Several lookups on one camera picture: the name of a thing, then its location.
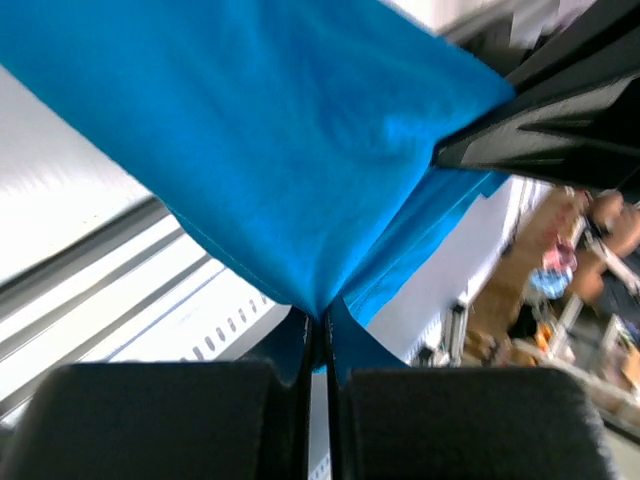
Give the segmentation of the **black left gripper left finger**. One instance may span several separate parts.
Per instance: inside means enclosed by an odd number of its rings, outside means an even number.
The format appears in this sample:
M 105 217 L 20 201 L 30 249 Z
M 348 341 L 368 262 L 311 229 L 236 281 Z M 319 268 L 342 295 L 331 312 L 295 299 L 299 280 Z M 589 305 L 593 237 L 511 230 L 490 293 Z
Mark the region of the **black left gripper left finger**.
M 234 361 L 77 363 L 35 392 L 5 479 L 303 479 L 314 327 L 291 309 Z

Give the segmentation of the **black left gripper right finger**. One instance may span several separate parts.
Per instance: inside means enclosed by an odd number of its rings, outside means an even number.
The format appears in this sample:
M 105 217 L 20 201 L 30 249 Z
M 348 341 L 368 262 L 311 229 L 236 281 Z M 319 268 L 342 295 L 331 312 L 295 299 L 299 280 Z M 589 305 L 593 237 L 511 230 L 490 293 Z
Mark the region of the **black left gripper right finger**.
M 602 421 L 567 373 L 417 368 L 342 300 L 324 316 L 336 479 L 614 479 Z

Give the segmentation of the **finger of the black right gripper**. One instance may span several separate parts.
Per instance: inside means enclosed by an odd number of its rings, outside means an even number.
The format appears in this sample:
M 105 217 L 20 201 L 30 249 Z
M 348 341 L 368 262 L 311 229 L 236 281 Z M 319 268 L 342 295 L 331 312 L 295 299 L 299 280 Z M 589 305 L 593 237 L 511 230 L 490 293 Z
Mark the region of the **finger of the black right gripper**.
M 529 93 L 441 141 L 432 164 L 585 189 L 639 187 L 639 64 Z
M 526 91 L 613 44 L 638 26 L 639 0 L 595 1 L 506 79 L 519 93 Z

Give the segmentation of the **blue t shirt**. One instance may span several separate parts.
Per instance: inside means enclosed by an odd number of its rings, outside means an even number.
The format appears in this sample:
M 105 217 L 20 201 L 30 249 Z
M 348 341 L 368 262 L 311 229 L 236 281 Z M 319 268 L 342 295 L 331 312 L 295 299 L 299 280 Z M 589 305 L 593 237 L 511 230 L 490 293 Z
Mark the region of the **blue t shirt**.
M 431 161 L 512 86 L 378 1 L 5 1 L 1 62 L 313 317 L 369 323 L 505 180 Z

